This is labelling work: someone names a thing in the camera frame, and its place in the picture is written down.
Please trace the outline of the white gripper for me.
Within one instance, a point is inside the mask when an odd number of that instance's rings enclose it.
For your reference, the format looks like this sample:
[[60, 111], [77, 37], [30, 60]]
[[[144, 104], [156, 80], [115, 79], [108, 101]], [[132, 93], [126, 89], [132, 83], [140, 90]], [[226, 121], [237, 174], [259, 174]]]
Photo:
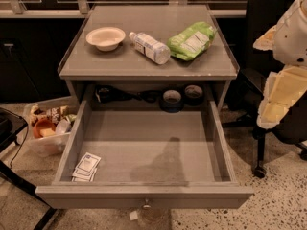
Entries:
[[267, 77], [257, 125], [271, 129], [307, 91], [307, 0], [295, 0], [278, 20], [255, 40], [253, 48], [268, 51], [286, 65]]

